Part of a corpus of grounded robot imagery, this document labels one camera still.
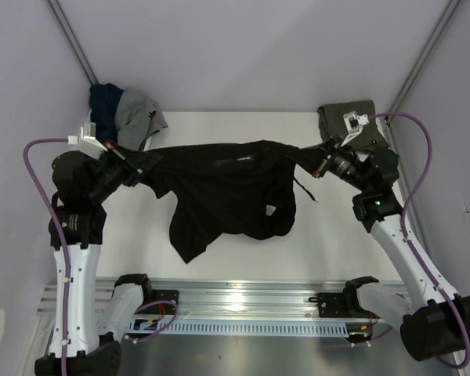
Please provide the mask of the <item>olive green shorts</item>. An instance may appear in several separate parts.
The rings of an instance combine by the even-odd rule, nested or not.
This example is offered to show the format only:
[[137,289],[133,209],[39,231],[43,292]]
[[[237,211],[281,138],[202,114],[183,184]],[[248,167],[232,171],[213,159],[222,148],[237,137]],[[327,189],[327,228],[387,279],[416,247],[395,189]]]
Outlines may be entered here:
[[362,153],[388,148],[389,144],[379,132],[376,120],[368,119],[375,115],[375,110],[372,99],[320,106],[317,113],[322,140],[337,136],[346,141],[346,146]]

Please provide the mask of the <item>black shorts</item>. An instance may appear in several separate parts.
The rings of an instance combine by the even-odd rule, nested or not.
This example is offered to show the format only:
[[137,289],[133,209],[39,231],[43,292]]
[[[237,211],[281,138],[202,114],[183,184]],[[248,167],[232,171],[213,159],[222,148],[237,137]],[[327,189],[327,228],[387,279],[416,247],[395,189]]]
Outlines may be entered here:
[[175,194],[169,240],[190,263],[223,234],[268,240],[291,232],[299,149],[269,140],[152,149],[163,158],[140,183],[157,198]]

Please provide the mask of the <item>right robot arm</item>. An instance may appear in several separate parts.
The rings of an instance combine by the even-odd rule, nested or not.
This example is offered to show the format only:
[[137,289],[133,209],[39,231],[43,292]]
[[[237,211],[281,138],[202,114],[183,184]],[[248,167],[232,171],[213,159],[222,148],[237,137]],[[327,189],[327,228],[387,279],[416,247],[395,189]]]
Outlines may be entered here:
[[340,141],[297,149],[288,158],[314,178],[331,173],[359,194],[352,199],[356,219],[383,248],[409,295],[404,299],[371,277],[346,283],[342,307],[351,316],[373,313],[397,330],[416,361],[462,351],[459,367],[470,361],[470,296],[457,289],[436,268],[415,235],[409,231],[404,207],[393,191],[399,178],[399,158],[381,148],[364,160]]

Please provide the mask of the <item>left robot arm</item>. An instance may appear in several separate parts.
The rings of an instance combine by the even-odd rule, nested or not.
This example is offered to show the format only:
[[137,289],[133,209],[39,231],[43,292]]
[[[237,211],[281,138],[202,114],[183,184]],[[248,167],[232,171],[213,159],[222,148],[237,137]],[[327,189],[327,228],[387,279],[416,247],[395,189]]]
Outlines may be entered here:
[[56,192],[47,204],[57,269],[56,315],[49,350],[35,362],[36,375],[115,375],[132,317],[154,305],[149,277],[127,274],[117,279],[107,307],[96,315],[96,271],[107,218],[103,202],[124,173],[116,161],[107,158],[97,166],[80,151],[52,162]]

